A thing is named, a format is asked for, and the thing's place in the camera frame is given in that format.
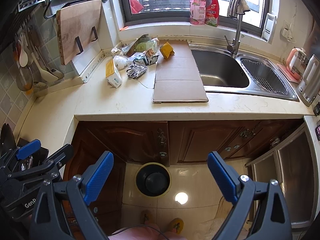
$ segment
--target kettle handle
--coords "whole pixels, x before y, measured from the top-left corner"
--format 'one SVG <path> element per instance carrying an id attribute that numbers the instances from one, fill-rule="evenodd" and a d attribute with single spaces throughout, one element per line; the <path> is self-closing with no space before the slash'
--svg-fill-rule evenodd
<path id="1" fill-rule="evenodd" d="M 318 65 L 319 65 L 319 60 L 315 55 L 313 55 L 309 60 L 308 66 L 302 76 L 302 79 L 305 82 L 305 84 L 308 84 L 310 82 L 310 79 L 314 76 Z"/>

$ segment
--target white and yellow box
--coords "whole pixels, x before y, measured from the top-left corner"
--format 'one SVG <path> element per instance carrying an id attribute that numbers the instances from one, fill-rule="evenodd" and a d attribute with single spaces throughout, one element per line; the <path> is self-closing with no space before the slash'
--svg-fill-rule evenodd
<path id="1" fill-rule="evenodd" d="M 118 88 L 122 84 L 120 73 L 113 63 L 113 60 L 110 60 L 106 64 L 106 78 L 115 88 Z"/>

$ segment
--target yellow slipper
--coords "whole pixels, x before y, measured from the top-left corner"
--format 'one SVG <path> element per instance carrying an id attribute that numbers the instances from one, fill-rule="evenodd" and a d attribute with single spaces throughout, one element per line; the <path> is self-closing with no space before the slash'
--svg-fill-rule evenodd
<path id="1" fill-rule="evenodd" d="M 179 235 L 183 229 L 183 224 L 184 223 L 181 218 L 175 218 L 170 222 L 168 226 L 168 231 L 177 233 Z"/>
<path id="2" fill-rule="evenodd" d="M 155 219 L 153 217 L 153 215 L 151 214 L 151 212 L 149 210 L 144 210 L 141 212 L 140 215 L 140 222 L 142 224 L 154 224 L 155 223 Z"/>

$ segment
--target wooden cabinet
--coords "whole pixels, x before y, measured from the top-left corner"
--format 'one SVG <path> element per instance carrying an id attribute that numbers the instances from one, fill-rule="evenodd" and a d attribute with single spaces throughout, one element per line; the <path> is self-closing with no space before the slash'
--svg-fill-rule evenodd
<path id="1" fill-rule="evenodd" d="M 86 168 L 94 164 L 104 151 L 109 150 L 99 141 L 83 123 L 79 123 L 74 134 L 72 143 L 74 156 L 66 164 L 63 180 L 70 180 L 75 174 L 83 174 Z M 111 234 L 120 228 L 121 203 L 124 184 L 125 162 L 114 155 L 113 169 L 103 186 L 99 197 L 89 206 L 98 223 L 106 234 Z M 74 215 L 69 202 L 64 202 L 66 215 L 70 222 L 74 221 Z M 83 239 L 77 226 L 71 226 L 75 237 Z"/>
<path id="2" fill-rule="evenodd" d="M 126 162 L 170 165 L 168 122 L 84 122 L 84 125 Z"/>
<path id="3" fill-rule="evenodd" d="M 170 163 L 205 163 L 211 151 L 225 160 L 257 157 L 299 119 L 172 121 Z"/>

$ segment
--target person's leg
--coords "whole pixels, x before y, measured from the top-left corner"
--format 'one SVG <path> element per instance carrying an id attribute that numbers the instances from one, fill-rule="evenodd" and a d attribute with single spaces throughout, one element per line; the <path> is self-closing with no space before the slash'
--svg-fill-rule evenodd
<path id="1" fill-rule="evenodd" d="M 172 220 L 168 226 L 168 231 L 164 235 L 169 240 L 187 240 L 185 237 L 180 236 L 183 229 L 183 220 L 181 218 L 175 218 Z M 159 236 L 158 240 L 166 240 L 162 235 Z"/>
<path id="2" fill-rule="evenodd" d="M 154 219 L 150 211 L 146 210 L 141 213 L 141 223 L 151 226 L 157 230 L 159 227 L 154 224 Z M 129 228 L 115 236 L 109 236 L 110 240 L 157 240 L 159 233 L 149 227 L 134 227 Z"/>

